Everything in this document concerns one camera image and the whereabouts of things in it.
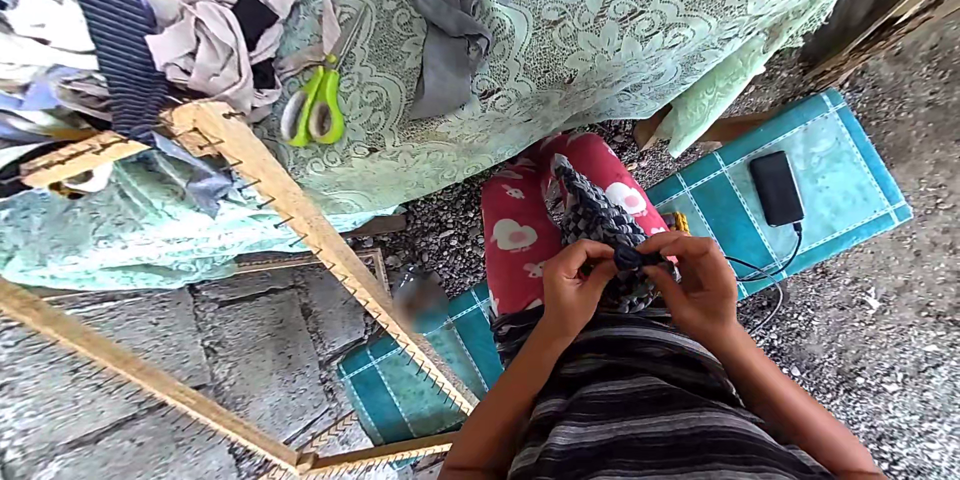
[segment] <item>pink fabric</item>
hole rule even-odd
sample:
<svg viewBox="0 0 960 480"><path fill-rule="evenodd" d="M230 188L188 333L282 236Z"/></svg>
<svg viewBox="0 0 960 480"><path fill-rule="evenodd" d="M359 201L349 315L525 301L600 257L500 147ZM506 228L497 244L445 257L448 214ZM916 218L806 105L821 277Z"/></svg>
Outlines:
<svg viewBox="0 0 960 480"><path fill-rule="evenodd" d="M647 194L602 138L593 133L547 137L483 187L486 281L498 314L542 303L543 264L563 248L560 229L547 215L543 200L553 179L550 161L558 153L627 210L644 233L666 231Z"/></svg>

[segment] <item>black cable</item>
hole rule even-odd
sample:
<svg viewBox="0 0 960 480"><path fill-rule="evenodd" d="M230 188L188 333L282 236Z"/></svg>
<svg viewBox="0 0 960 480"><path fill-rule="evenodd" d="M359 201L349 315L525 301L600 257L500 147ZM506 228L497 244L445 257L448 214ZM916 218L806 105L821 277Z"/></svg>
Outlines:
<svg viewBox="0 0 960 480"><path fill-rule="evenodd" d="M766 274L766 275L757 276L757 277L745 277L745 278L742 278L742 279L738 277L737 280L738 280L740 283L750 283L750 282L753 282L753 281L761 281L761 280L763 280L763 279L766 279L769 275L776 275L776 274L778 274L778 273L786 270L786 266L790 265L790 263L792 263L793 260L797 258L797 253L800 252L800 249L799 249L799 248L800 248L800 244L801 244L801 243L803 242L803 240L804 240L804 229L801 227L799 221L797 221L796 223L793 224L793 230L794 230L794 232L797 233L797 245L794 246L794 248L793 248L793 254L790 255L790 258L787 259L786 262L783 263L783 265L781 265L779 268L777 268L777 269L775 269L775 270L772 270L769 274ZM761 272L763 271L763 270L761 270L760 268L758 268L758 267L756 267L756 266L754 266L754 265L750 265L750 267L753 268L753 269L756 269L757 271L761 271Z"/></svg>
<svg viewBox="0 0 960 480"><path fill-rule="evenodd" d="M764 270L763 268L756 267L756 266L754 266L754 265L752 265L752 264L750 264L750 263L748 263L748 262L741 261L740 259L735 259L734 257L725 257L725 258L726 258L728 261L732 262L732 263L737 263L738 265L745 265L745 266L747 266L747 267L750 267L750 268L755 269L756 271L762 273L763 276L764 276L766 279L769 279L770 282L773 283L773 284L774 284L774 287L776 287L776 289L777 289L777 290L776 290L776 293L777 293L777 294L776 294L776 297L777 297L777 298L776 298L776 301L777 301L777 302L776 302L776 304L774 305L774 309L771 310L770 313L767 314L767 316L766 316L763 320L761 320L758 324L756 324L754 327L750 328L750 330L747 330L747 333L752 336L755 331L757 331L757 330L759 330L760 328L762 328L767 322L770 322L770 319L774 317L774 315L777 313L777 311L779 311L781 305L784 303L784 302L783 302L783 301L784 301L784 298L783 298L783 297L784 297L784 294L783 294L783 293L784 293L784 290L781 289L780 283L778 283L777 280L774 279L774 276L772 276L772 275L770 275L769 273L767 273L766 270Z"/></svg>

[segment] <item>person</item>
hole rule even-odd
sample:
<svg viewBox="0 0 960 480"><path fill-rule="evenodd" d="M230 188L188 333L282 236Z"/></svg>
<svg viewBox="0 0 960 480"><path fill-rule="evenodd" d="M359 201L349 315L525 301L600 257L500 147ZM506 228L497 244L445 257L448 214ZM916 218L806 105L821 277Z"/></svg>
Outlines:
<svg viewBox="0 0 960 480"><path fill-rule="evenodd" d="M618 272L614 249L560 245L543 200L556 153L649 233L641 253L677 262L679 282L663 267L642 268L672 325L597 310ZM662 231L600 137L538 142L486 182L481 208L494 338L507 366L462 426L441 479L884 477L738 323L736 277L717 244Z"/></svg>

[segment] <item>scissor blade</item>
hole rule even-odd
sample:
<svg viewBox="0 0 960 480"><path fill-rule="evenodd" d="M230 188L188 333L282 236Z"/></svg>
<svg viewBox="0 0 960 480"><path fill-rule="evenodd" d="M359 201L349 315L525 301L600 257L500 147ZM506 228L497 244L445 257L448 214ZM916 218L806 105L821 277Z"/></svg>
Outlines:
<svg viewBox="0 0 960 480"><path fill-rule="evenodd" d="M333 65L333 69L340 69L340 64L344 62L344 55L346 55L347 52L350 51L350 48L354 46L354 43L356 43L356 39L360 35L360 27L366 14L367 7L364 5L360 8L360 13L357 13L357 16L349 22L340 34L340 39L337 40L337 44L333 45L333 50L330 53L337 59Z"/></svg>

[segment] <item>hand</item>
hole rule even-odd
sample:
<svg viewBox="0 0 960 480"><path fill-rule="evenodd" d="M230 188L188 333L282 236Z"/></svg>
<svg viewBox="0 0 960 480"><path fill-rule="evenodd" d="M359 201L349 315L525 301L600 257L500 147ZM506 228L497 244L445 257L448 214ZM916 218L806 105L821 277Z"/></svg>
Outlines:
<svg viewBox="0 0 960 480"><path fill-rule="evenodd" d="M644 241L641 253L659 252L677 257L680 282L658 266L644 266L663 295L674 323L706 348L742 329L737 322L737 278L710 238L692 238L684 232L662 232Z"/></svg>
<svg viewBox="0 0 960 480"><path fill-rule="evenodd" d="M543 322L560 337L573 339L590 322L607 281L617 275L614 249L593 240L578 240L543 265ZM580 267L587 259L603 259L589 278Z"/></svg>

